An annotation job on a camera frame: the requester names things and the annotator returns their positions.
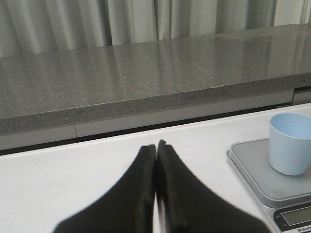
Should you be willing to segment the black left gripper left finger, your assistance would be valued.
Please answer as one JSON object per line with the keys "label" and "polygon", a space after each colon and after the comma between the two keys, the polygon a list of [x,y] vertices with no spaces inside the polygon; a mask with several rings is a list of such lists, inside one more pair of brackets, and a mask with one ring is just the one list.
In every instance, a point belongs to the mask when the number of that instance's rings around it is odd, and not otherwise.
{"label": "black left gripper left finger", "polygon": [[90,206],[60,222],[56,233],[151,233],[155,145],[142,146],[123,176]]}

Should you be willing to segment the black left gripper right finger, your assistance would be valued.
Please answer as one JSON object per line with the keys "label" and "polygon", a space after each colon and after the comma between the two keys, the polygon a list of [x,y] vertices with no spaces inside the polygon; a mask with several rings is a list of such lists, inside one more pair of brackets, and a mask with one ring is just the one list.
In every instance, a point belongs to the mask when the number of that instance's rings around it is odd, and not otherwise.
{"label": "black left gripper right finger", "polygon": [[206,187],[182,162],[172,145],[160,140],[156,196],[165,233],[268,233],[260,219]]}

